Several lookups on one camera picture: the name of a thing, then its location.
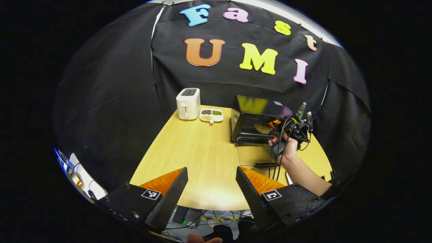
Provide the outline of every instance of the foam letter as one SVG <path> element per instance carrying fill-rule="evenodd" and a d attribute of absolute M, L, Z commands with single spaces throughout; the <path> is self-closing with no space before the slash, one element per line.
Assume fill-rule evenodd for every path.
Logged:
<path fill-rule="evenodd" d="M 244 11 L 243 9 L 238 8 L 228 8 L 227 9 L 230 12 L 225 12 L 223 16 L 227 19 L 235 19 L 239 22 L 246 23 L 248 22 L 248 13 Z"/>
<path fill-rule="evenodd" d="M 314 47 L 314 44 L 316 44 L 317 42 L 314 40 L 314 38 L 313 38 L 312 36 L 310 36 L 310 35 L 305 35 L 305 37 L 306 37 L 307 40 L 308 40 L 308 47 L 309 47 L 311 50 L 316 51 L 317 48 Z"/>
<path fill-rule="evenodd" d="M 300 59 L 295 59 L 295 62 L 297 63 L 297 74 L 294 77 L 294 81 L 305 84 L 306 66 L 308 63 Z"/>
<path fill-rule="evenodd" d="M 201 58 L 201 44 L 205 41 L 203 39 L 193 38 L 184 41 L 186 43 L 186 60 L 195 66 L 212 66 L 219 62 L 222 45 L 225 44 L 223 40 L 212 39 L 210 43 L 213 44 L 212 56 L 210 58 Z"/>
<path fill-rule="evenodd" d="M 251 61 L 255 66 L 255 70 L 259 70 L 260 67 L 264 64 L 264 67 L 261 68 L 263 73 L 267 74 L 275 74 L 274 70 L 274 62 L 276 60 L 277 51 L 273 49 L 266 49 L 262 55 L 260 55 L 257 47 L 254 44 L 243 43 L 241 45 L 245 48 L 245 58 L 243 59 L 243 63 L 240 64 L 240 68 L 243 69 L 252 69 Z"/>
<path fill-rule="evenodd" d="M 289 30 L 289 29 L 291 29 L 291 26 L 289 26 L 289 24 L 282 22 L 280 20 L 277 20 L 275 22 L 275 24 L 276 25 L 274 26 L 274 29 L 277 32 L 282 33 L 284 35 L 290 35 L 291 34 L 291 30 Z"/>
<path fill-rule="evenodd" d="M 195 26 L 202 23 L 207 22 L 208 19 L 202 18 L 202 16 L 207 17 L 209 15 L 209 12 L 205 9 L 211 8 L 208 4 L 201 4 L 192 8 L 185 9 L 180 12 L 180 14 L 186 15 L 186 17 L 189 19 L 189 26 Z"/>

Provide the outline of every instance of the floor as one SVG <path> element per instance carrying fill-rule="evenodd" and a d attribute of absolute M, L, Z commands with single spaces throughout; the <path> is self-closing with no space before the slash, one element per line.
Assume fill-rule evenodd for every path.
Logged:
<path fill-rule="evenodd" d="M 172 215 L 168 221 L 168 224 L 166 226 L 166 228 L 177 228 L 177 227 L 184 227 L 184 225 L 180 225 L 176 222 L 173 222 L 172 219 L 174 217 L 174 213 L 175 210 L 172 212 Z M 215 217 L 215 215 L 217 216 L 217 218 L 227 218 L 227 217 L 231 217 L 234 215 L 235 217 L 240 217 L 241 212 L 240 211 L 207 211 L 204 214 L 204 217 Z M 238 237 L 238 220 L 223 220 L 220 221 L 223 225 L 226 225 L 228 227 L 231 228 L 232 230 L 232 234 L 233 234 L 233 239 L 237 239 Z M 169 229 L 167 230 L 168 232 L 176 235 L 178 238 L 180 238 L 183 242 L 186 242 L 187 239 L 187 234 L 190 233 L 195 233 L 198 234 L 200 236 L 205 236 L 208 235 L 210 233 L 213 233 L 213 228 L 207 224 L 207 220 L 206 219 L 202 219 L 201 222 L 199 223 L 198 227 L 196 229 L 191 229 L 191 228 L 180 228 L 180 229 Z"/>

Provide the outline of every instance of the toaster oven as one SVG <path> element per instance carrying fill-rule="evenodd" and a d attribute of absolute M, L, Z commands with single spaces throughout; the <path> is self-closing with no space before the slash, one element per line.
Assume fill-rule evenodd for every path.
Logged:
<path fill-rule="evenodd" d="M 230 140 L 237 144 L 266 144 L 273 136 L 257 128 L 265 130 L 269 122 L 292 116 L 292 110 L 278 101 L 237 95 L 231 109 Z"/>

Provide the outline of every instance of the white toaster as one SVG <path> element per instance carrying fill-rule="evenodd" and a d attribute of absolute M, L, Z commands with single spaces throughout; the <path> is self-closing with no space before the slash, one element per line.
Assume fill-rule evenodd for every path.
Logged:
<path fill-rule="evenodd" d="M 178 118 L 195 120 L 200 114 L 200 89 L 186 88 L 177 95 Z"/>

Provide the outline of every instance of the wooden table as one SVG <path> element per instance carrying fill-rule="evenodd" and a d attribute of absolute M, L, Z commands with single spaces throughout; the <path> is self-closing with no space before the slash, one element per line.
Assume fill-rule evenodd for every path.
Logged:
<path fill-rule="evenodd" d="M 268 170 L 253 165 L 268 163 L 269 154 L 263 145 L 237 147 L 230 141 L 230 108 L 201 105 L 203 108 L 222 110 L 224 120 L 212 125 L 199 118 L 180 120 L 175 111 L 144 155 L 130 183 L 141 185 L 187 167 L 189 181 L 178 205 L 206 210 L 249 209 L 235 181 L 236 168 L 241 165 L 268 175 Z M 313 136 L 309 147 L 298 155 L 312 171 L 330 180 L 330 163 Z M 283 168 L 278 181 L 288 185 Z"/>

